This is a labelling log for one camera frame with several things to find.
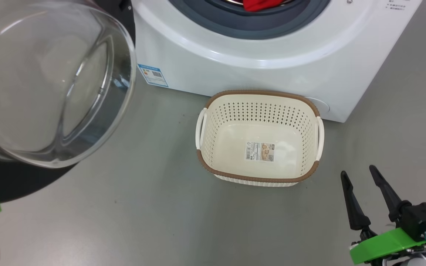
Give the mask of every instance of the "washing machine door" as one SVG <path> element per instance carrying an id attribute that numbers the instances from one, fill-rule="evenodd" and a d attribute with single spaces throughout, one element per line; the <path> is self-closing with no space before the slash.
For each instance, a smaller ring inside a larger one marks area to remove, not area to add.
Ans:
<path id="1" fill-rule="evenodd" d="M 282 0 L 277 7 L 244 10 L 243 0 L 169 0 L 198 25 L 224 36 L 263 40 L 296 32 L 315 20 L 330 0 Z"/>
<path id="2" fill-rule="evenodd" d="M 128 106 L 135 66 L 126 27 L 90 0 L 0 0 L 0 160 L 61 168 L 93 153 Z"/>

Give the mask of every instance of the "basket handle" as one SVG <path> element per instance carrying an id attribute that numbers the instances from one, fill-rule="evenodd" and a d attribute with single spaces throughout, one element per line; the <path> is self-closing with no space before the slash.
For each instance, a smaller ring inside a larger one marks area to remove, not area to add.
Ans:
<path id="1" fill-rule="evenodd" d="M 325 144 L 325 126 L 323 126 L 323 120 L 321 117 L 317 116 L 318 120 L 318 150 L 317 150 L 317 158 L 319 161 L 321 159 L 321 154 L 323 153 L 323 145 Z"/>
<path id="2" fill-rule="evenodd" d="M 200 145 L 203 143 L 203 129 L 205 129 L 206 124 L 206 111 L 207 109 L 203 108 L 203 110 L 200 112 L 200 115 L 198 116 L 198 120 L 196 121 L 195 145 L 197 150 L 200 150 Z"/>

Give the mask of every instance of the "laundry basket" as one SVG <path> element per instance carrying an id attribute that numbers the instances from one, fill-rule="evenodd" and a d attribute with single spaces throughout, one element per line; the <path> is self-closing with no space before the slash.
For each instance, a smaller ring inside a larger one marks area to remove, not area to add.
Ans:
<path id="1" fill-rule="evenodd" d="M 274 91 L 213 96 L 196 124 L 201 164 L 222 180 L 289 187 L 318 167 L 325 132 L 308 99 Z"/>

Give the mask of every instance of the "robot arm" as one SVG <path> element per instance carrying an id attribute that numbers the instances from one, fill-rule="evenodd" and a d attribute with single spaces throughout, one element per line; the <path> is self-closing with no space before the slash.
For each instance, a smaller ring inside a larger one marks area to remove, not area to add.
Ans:
<path id="1" fill-rule="evenodd" d="M 361 240 L 353 242 L 350 250 L 353 262 L 387 266 L 388 261 L 408 257 L 394 266 L 426 266 L 426 202 L 412 205 L 401 200 L 374 165 L 369 170 L 374 183 L 381 189 L 389 219 L 395 222 L 396 229 L 377 235 L 369 228 L 371 222 L 356 200 L 348 174 L 342 171 L 349 225 L 353 230 L 361 230 Z"/>

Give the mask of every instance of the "brown basket rim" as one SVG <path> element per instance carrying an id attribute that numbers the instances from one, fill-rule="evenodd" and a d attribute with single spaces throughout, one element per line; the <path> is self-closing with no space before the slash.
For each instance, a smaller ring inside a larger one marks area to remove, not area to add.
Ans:
<path id="1" fill-rule="evenodd" d="M 221 96 L 232 95 L 232 94 L 267 95 L 267 96 L 278 96 L 278 97 L 296 99 L 296 100 L 303 101 L 308 106 L 310 106 L 310 108 L 312 109 L 315 116 L 320 116 L 320 112 L 318 111 L 318 108 L 309 99 L 305 98 L 304 96 L 286 93 L 286 92 L 279 92 L 279 91 L 258 91 L 258 90 L 223 91 L 223 92 L 220 92 L 220 93 L 213 95 L 208 100 L 208 102 L 206 103 L 205 108 L 208 109 L 208 107 L 211 105 L 211 103 L 213 103 L 213 101 L 220 98 Z M 198 156 L 198 160 L 203 165 L 203 167 L 206 170 L 208 170 L 209 172 L 211 172 L 215 175 L 221 175 L 221 176 L 224 176 L 224 177 L 230 177 L 230 178 L 234 178 L 234 179 L 237 179 L 237 180 L 246 180 L 246 181 L 253 181 L 253 182 L 267 182 L 267 183 L 295 183 L 295 182 L 300 182 L 300 181 L 303 181 L 303 180 L 307 179 L 308 177 L 310 177 L 318 168 L 318 161 L 315 161 L 313 163 L 312 167 L 310 168 L 310 170 L 307 173 L 305 173 L 304 175 L 302 175 L 301 177 L 296 177 L 296 178 L 248 177 L 246 175 L 236 175 L 236 174 L 225 173 L 225 172 L 215 170 L 215 169 L 211 168 L 208 164 L 206 164 L 205 160 L 203 159 L 203 155 L 202 155 L 201 150 L 196 150 L 196 154 Z"/>

